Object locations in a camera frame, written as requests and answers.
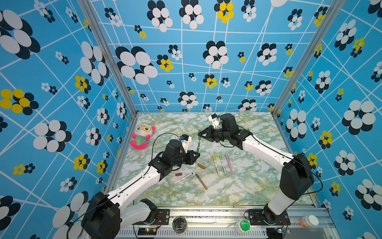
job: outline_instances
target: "blue wallpaper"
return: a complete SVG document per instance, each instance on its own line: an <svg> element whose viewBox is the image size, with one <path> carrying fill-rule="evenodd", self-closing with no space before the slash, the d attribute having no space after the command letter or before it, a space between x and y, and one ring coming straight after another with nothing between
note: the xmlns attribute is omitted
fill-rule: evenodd
<svg viewBox="0 0 382 239"><path fill-rule="evenodd" d="M342 238L382 238L381 17L380 0L347 0L277 114Z"/></svg>
<svg viewBox="0 0 382 239"><path fill-rule="evenodd" d="M0 238L77 238L131 114L73 0L2 1Z"/></svg>
<svg viewBox="0 0 382 239"><path fill-rule="evenodd" d="M272 111L331 4L91 2L137 110L152 112Z"/></svg>

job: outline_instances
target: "marble table surface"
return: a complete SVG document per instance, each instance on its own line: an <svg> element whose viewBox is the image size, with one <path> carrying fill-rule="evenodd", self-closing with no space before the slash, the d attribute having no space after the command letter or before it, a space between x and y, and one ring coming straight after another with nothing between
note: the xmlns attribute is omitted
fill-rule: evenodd
<svg viewBox="0 0 382 239"><path fill-rule="evenodd" d="M147 148L136 150L129 146L128 153L120 174L118 186L121 186L143 170L151 160L151 149L155 138L165 132L176 135L187 134L192 137L190 150L196 151L199 142L197 133L210 125L208 116L211 112L184 112L184 113L140 113L137 125L148 124L155 126ZM238 125L249 129L263 141L283 151L288 151L277 130L270 112L232 112ZM176 136L165 134L155 142L154 156L164 151L170 139ZM148 198L157 206L206 206L206 205L265 205L279 190L281 174L265 161L238 148L225 148L219 143L201 139L201 154L194 165L183 165L178 171L172 172L159 183L144 191L136 201ZM217 159L220 176L217 175L212 155ZM224 175L219 159L223 156L223 163L227 170ZM225 159L230 157L233 175ZM196 176L190 176L180 183L173 184L181 177L196 171L208 187L205 190ZM308 195L302 196L295 204L312 204Z"/></svg>

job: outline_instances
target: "pink plush toy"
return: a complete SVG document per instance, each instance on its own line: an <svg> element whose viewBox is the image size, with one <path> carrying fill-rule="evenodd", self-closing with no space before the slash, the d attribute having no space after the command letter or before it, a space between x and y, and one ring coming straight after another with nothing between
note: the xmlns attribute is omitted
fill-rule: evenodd
<svg viewBox="0 0 382 239"><path fill-rule="evenodd" d="M132 135L133 140L130 142L130 145L138 150L146 148L147 140L151 138L151 135L155 129L156 128L154 126L137 126L137 128L135 129L135 133Z"/></svg>

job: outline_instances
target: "green pen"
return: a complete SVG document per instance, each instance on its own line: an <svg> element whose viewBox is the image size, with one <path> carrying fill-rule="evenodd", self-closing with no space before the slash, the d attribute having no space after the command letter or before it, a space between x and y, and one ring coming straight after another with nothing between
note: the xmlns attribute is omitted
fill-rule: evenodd
<svg viewBox="0 0 382 239"><path fill-rule="evenodd" d="M225 172L225 167L224 167L224 164L223 164L223 158L222 158L222 155L219 154L220 156L220 162L222 162L222 166L223 166L223 171L224 171L224 175L227 175L227 173Z"/></svg>
<svg viewBox="0 0 382 239"><path fill-rule="evenodd" d="M200 146L200 139L201 139L201 137L198 136L197 138L199 139L199 143L197 144L196 152L199 153L199 146Z"/></svg>

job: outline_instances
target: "pen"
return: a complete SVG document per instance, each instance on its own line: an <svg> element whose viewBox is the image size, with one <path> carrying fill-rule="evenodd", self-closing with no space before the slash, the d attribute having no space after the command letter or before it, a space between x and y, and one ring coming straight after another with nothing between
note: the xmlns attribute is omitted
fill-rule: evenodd
<svg viewBox="0 0 382 239"><path fill-rule="evenodd" d="M183 179L185 179L185 178L187 178L187 177L189 177L189 176L191 176L193 174L194 174L193 172L190 173L190 174L187 174L186 176L184 176L183 178L179 179L178 181L175 181L173 184L178 183L178 182L182 181Z"/></svg>
<svg viewBox="0 0 382 239"><path fill-rule="evenodd" d="M202 183L203 187L207 190L207 186L203 183L202 179L199 178L199 176L196 174L196 172L195 172L195 175L197 176L197 178L199 179L199 181Z"/></svg>
<svg viewBox="0 0 382 239"><path fill-rule="evenodd" d="M230 157L228 157L228 154L226 154L225 157L227 158L228 166L230 167L231 174L233 175L232 167L231 167L231 162L230 162Z"/></svg>
<svg viewBox="0 0 382 239"><path fill-rule="evenodd" d="M227 175L227 173L225 172L225 167L224 167L224 164L223 164L223 158L222 158L222 155L219 154L220 156L220 162L222 162L222 166L223 166L223 171L224 171L224 175Z"/></svg>
<svg viewBox="0 0 382 239"><path fill-rule="evenodd" d="M215 167L216 167L217 175L220 176L219 169L217 168L217 164L216 164L215 155L213 154L212 157L214 158L214 162L215 162Z"/></svg>
<svg viewBox="0 0 382 239"><path fill-rule="evenodd" d="M199 146L200 146L200 136L197 137L199 139L199 143L197 144L197 149L196 149L196 152L199 153Z"/></svg>

